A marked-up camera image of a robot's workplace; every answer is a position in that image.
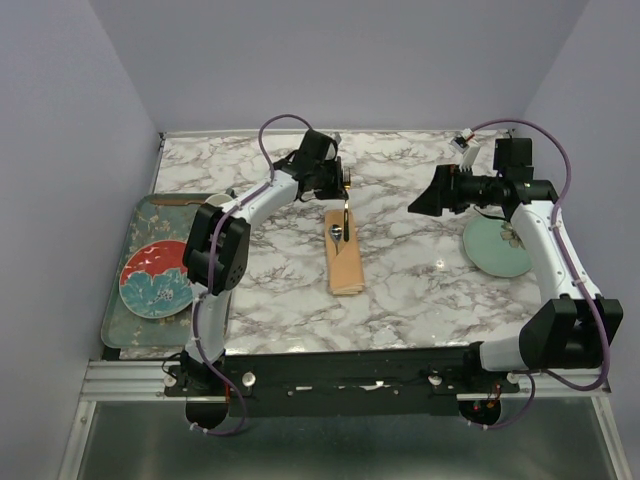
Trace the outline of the peach cloth napkin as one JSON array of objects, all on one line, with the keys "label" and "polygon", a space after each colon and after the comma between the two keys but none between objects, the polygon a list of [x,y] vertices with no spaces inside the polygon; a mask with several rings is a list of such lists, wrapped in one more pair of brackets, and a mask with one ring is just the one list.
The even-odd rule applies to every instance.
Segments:
[{"label": "peach cloth napkin", "polygon": [[[343,226],[342,209],[326,211],[324,220],[329,291],[335,296],[360,293],[365,287],[365,277],[354,216],[349,214],[347,227]],[[331,236],[333,225],[342,227],[343,234],[349,233],[349,240],[341,238],[335,244]]]}]

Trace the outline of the gold fork green handle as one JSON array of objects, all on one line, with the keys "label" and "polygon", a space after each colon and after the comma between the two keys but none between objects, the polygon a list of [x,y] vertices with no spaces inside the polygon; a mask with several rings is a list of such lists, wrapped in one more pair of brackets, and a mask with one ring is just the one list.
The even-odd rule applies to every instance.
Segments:
[{"label": "gold fork green handle", "polygon": [[343,170],[342,184],[344,190],[342,238],[344,242],[348,242],[350,240],[349,191],[351,189],[351,169],[349,167]]}]

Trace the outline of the silver metal spoon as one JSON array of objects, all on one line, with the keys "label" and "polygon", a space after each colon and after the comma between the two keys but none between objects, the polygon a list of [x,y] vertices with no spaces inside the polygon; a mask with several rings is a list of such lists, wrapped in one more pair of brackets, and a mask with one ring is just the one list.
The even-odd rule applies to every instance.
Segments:
[{"label": "silver metal spoon", "polygon": [[335,254],[339,255],[343,246],[343,227],[338,224],[332,224],[329,227],[328,233],[335,247]]}]

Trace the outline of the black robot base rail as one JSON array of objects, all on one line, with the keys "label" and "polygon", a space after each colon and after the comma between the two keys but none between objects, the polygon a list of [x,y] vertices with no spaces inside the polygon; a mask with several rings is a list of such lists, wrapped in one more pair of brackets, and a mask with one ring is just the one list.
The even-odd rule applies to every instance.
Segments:
[{"label": "black robot base rail", "polygon": [[208,368],[181,354],[165,393],[233,417],[455,416],[518,392],[481,368],[475,347],[224,355]]}]

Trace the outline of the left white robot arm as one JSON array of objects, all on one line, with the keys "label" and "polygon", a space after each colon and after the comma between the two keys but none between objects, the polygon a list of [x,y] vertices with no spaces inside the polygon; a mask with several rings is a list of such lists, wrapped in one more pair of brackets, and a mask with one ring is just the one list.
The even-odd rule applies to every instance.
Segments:
[{"label": "left white robot arm", "polygon": [[224,330],[232,291],[243,278],[251,234],[279,209],[311,193],[320,200],[347,197],[339,134],[305,132],[297,149],[269,161],[267,177],[220,206],[196,211],[183,255],[193,293],[191,339],[185,345],[197,361],[187,382],[201,395],[214,393],[223,377],[214,363],[224,354]]}]

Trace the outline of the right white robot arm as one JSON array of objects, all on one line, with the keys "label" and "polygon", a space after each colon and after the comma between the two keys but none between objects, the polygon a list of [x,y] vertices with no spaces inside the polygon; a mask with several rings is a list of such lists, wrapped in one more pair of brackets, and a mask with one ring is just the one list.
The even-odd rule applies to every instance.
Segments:
[{"label": "right white robot arm", "polygon": [[582,266],[553,184],[534,179],[531,140],[496,140],[495,176],[473,174],[480,145],[470,130],[452,144],[461,163],[437,166],[409,212],[439,217],[471,206],[500,208],[531,259],[542,302],[518,334],[477,346],[476,358],[460,367],[462,384],[480,392],[494,383],[496,371],[604,368],[622,306],[605,298]]}]

